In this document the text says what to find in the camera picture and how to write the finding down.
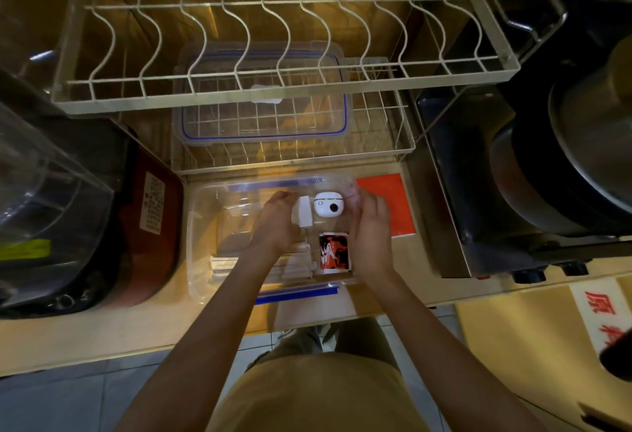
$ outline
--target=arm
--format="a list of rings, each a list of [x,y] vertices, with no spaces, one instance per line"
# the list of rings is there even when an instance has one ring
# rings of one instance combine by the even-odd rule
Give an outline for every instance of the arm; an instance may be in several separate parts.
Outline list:
[[[361,196],[349,237],[354,269],[391,319],[452,430],[545,431],[408,289],[393,269],[386,202],[366,191]]]
[[[206,428],[261,285],[291,244],[291,210],[296,198],[279,191],[266,203],[248,249],[134,398],[116,432]]]

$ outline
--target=hand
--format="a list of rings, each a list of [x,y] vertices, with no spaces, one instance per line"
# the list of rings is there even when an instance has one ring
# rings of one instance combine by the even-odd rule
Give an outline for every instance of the hand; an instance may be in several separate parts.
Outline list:
[[[353,271],[363,279],[394,272],[389,208],[383,197],[359,190],[361,201],[353,208],[349,252]]]
[[[252,229],[251,247],[269,252],[276,261],[287,252],[296,237],[298,226],[292,224],[292,207],[298,196],[292,192],[277,191],[264,205]]]

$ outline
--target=tiled floor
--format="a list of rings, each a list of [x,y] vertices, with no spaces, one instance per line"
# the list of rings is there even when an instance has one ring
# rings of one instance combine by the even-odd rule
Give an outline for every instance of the tiled floor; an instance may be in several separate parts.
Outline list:
[[[454,307],[440,306],[435,314],[462,340]],[[432,432],[449,432],[388,317],[380,316],[378,322],[424,420]],[[222,397],[257,356],[273,348],[279,336],[280,333],[272,333],[244,337]],[[324,350],[334,346],[333,341],[328,342]],[[0,431],[110,432],[168,353],[163,350],[0,379]]]

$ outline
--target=left hand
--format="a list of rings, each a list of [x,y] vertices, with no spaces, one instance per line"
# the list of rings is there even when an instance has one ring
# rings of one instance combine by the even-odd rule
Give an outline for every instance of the left hand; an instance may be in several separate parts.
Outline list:
[[[292,207],[297,200],[293,192],[275,192],[255,222],[250,246],[270,252],[275,261],[287,252],[298,233],[298,226],[292,224]]]

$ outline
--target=white sign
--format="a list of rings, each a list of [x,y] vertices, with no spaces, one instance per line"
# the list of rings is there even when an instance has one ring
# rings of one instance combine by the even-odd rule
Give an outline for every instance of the white sign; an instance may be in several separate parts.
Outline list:
[[[163,205],[164,183],[150,172],[147,172],[145,175],[143,206],[140,210],[140,228],[143,231],[153,232],[160,236]]]
[[[597,354],[632,328],[628,301],[614,277],[575,282],[569,287]]]

